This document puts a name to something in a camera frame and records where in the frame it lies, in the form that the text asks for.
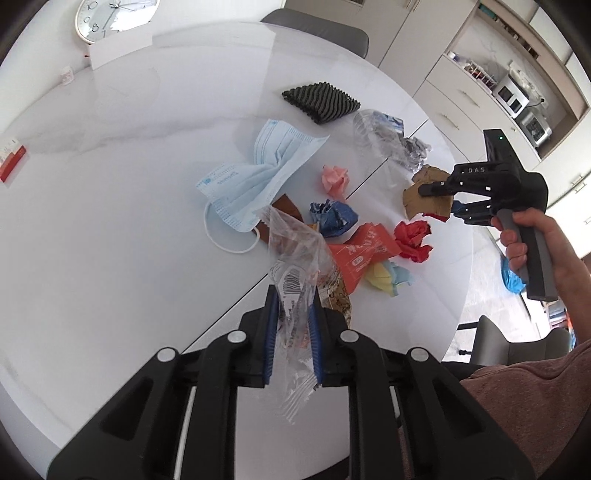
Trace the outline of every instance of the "gripper handle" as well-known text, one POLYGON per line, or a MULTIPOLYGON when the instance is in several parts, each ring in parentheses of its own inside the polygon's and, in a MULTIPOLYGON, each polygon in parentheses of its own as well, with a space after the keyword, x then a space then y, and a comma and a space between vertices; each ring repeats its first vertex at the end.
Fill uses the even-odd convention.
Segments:
POLYGON ((496 215, 504 230, 513 230, 517 234, 517 241, 527 245, 527 263, 518 273, 521 281, 527 285, 527 297, 530 300, 558 300, 552 260, 544 234, 533 227, 517 226, 513 221, 512 210, 502 209, 496 215))

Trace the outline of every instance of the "drawer handle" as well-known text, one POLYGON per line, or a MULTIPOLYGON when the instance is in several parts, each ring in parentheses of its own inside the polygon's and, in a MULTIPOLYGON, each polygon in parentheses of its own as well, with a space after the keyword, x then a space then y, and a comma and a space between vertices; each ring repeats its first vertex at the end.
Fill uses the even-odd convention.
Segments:
POLYGON ((467 94, 467 92, 464 92, 464 90, 460 90, 460 93, 468 98, 468 100, 470 100, 474 105, 476 105, 478 108, 480 108, 480 105, 478 105, 477 101, 474 100, 474 98, 472 98, 470 95, 467 94))
POLYGON ((578 193, 581 190, 583 190, 586 186, 587 186, 587 184, 585 182, 580 181, 579 183, 577 183, 576 187, 574 188, 574 192, 578 193))
POLYGON ((453 128, 455 128, 456 130, 459 130, 460 127, 457 126, 451 118, 449 118, 445 113, 440 113, 439 115, 441 115, 445 120, 447 120, 448 122, 450 122, 453 125, 453 128))

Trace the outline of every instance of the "clock face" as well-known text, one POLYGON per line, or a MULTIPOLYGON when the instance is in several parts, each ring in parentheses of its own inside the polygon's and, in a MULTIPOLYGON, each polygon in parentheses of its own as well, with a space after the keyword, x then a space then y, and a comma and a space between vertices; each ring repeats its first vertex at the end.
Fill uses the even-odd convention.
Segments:
POLYGON ((123 30, 148 23, 160 0, 82 0, 76 14, 76 32, 94 43, 123 30))

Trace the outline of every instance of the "chair backrest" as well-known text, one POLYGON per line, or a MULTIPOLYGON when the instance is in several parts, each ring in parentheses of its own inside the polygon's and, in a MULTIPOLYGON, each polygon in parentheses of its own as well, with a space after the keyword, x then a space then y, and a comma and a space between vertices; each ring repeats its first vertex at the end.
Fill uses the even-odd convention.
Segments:
POLYGON ((475 365, 508 365, 510 345, 498 327, 483 315, 478 320, 470 363, 475 365))
POLYGON ((570 350, 570 334, 565 329, 553 329, 542 340, 508 342, 498 327, 481 316, 476 328, 470 363, 475 365, 513 365, 537 362, 565 356, 570 350))
POLYGON ((272 11, 261 20, 263 23, 280 25, 324 38, 365 58, 369 49, 369 37, 363 30, 350 25, 314 17, 290 8, 272 11))
POLYGON ((553 329, 546 338, 536 342, 510 343, 507 365, 560 358, 565 356, 569 349, 569 332, 562 328, 553 329))

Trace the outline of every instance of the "finger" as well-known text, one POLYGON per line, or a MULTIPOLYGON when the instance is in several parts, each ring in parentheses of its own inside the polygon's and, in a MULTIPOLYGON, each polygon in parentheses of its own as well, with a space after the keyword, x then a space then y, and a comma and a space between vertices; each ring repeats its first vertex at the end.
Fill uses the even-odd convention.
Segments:
POLYGON ((519 270, 522 269, 527 263, 527 255, 522 255, 517 258, 509 260, 509 268, 513 273, 519 274, 519 270))
POLYGON ((501 221, 498 219, 498 217, 491 218, 491 225, 493 227, 495 227, 498 231, 500 231, 500 232, 503 231, 503 226, 501 224, 501 221))
POLYGON ((505 256, 509 259, 512 258, 518 258, 521 257, 522 255, 525 255, 527 253, 527 245, 526 244, 511 244, 507 247, 507 250, 505 251, 505 256))
POLYGON ((501 232, 501 243, 508 247, 517 241, 517 234, 513 230, 503 230, 501 232))
POLYGON ((535 208, 528 208, 525 212, 513 212, 513 221, 517 225, 536 227, 542 233, 558 230, 556 220, 535 208))

